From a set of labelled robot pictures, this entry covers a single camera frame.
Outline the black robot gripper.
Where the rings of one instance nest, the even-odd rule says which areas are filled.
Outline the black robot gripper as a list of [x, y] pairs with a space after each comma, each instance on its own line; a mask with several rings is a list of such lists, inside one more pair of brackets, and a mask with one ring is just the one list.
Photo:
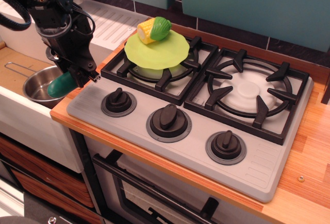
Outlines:
[[48, 46], [48, 55], [58, 57], [55, 64], [63, 73], [69, 72], [80, 88], [100, 78], [89, 48], [94, 31], [94, 20], [83, 10], [69, 14], [63, 27], [37, 27], [37, 33]]

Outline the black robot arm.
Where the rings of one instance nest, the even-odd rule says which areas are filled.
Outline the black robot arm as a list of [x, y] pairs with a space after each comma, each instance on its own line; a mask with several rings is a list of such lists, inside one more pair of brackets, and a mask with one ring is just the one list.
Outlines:
[[32, 23], [47, 46], [46, 55], [78, 87], [98, 81], [99, 73], [89, 50], [95, 31], [93, 18], [74, 0], [3, 0], [23, 19], [22, 23], [1, 15], [1, 25], [27, 30]]

